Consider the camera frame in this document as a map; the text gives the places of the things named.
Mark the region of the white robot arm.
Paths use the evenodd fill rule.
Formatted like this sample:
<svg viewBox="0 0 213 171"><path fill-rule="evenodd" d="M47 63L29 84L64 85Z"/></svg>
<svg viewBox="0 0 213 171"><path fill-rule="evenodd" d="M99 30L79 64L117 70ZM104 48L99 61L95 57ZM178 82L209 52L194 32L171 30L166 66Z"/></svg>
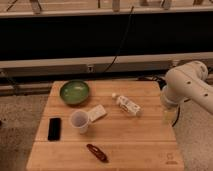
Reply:
<svg viewBox="0 0 213 171"><path fill-rule="evenodd" d="M184 98L196 102L213 115L213 86L205 82L207 66L200 61L191 61L173 67L165 75L166 85L161 90L160 100L165 114L175 113L175 126L180 116L180 103Z"/></svg>

